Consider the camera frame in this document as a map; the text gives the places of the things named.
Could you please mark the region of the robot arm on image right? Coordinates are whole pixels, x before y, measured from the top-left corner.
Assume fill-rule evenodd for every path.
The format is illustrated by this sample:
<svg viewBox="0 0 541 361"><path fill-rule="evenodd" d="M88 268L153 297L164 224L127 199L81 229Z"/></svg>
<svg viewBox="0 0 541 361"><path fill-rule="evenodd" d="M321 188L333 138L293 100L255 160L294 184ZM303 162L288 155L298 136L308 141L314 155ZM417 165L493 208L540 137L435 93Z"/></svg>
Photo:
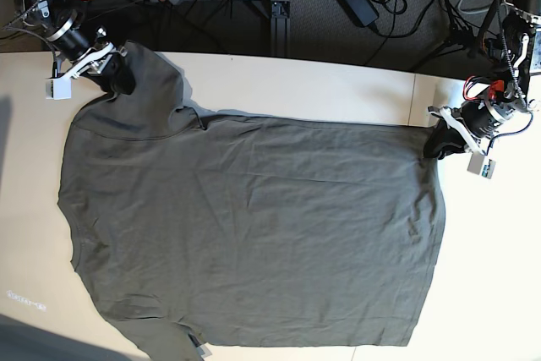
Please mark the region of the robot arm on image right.
<svg viewBox="0 0 541 361"><path fill-rule="evenodd" d="M472 75L462 86L459 107L430 107L436 117L424 156L441 160L452 154L489 154L501 138L499 128L515 114L533 115L530 79L540 72L540 0L493 0L474 29L450 0L444 0L449 34L440 46L415 64L465 51L492 62L487 74Z"/></svg>

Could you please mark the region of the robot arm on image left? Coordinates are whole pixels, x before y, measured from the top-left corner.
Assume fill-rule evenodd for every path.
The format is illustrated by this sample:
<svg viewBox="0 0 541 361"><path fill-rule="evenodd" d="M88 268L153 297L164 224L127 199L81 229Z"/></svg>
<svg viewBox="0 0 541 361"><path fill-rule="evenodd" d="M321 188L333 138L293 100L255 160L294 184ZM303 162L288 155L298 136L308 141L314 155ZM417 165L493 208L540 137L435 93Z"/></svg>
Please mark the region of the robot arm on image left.
<svg viewBox="0 0 541 361"><path fill-rule="evenodd" d="M127 50L117 45L103 26L84 27L93 0L15 0L18 15L6 30L36 36L52 52L52 73L46 97L69 99L72 81L90 79L106 93L130 94L135 87L126 63Z"/></svg>

